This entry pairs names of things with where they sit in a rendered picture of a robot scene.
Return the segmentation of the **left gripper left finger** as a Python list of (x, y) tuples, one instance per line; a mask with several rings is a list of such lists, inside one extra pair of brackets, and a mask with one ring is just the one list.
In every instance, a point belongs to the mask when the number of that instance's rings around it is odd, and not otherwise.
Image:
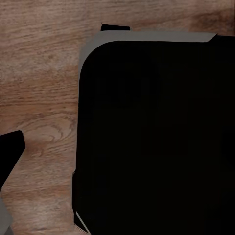
[(21, 130), (0, 136), (0, 189), (25, 150)]

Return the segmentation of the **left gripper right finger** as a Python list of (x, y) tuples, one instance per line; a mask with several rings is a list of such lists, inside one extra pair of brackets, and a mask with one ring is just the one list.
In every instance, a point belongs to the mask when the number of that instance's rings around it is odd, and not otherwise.
[(219, 147), (235, 169), (235, 132), (224, 130), (220, 139)]

